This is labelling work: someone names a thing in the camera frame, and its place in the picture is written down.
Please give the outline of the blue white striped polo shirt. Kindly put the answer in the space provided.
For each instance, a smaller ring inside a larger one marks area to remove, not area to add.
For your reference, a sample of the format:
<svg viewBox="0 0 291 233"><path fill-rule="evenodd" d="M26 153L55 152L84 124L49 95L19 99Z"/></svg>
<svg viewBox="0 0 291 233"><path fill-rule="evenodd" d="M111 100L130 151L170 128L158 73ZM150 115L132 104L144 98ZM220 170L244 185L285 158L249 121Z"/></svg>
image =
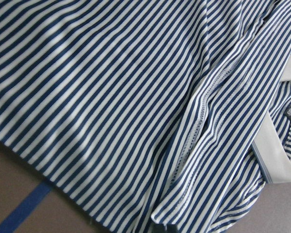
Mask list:
<svg viewBox="0 0 291 233"><path fill-rule="evenodd" d="M0 0L0 142L113 233L222 233L291 182L291 0Z"/></svg>

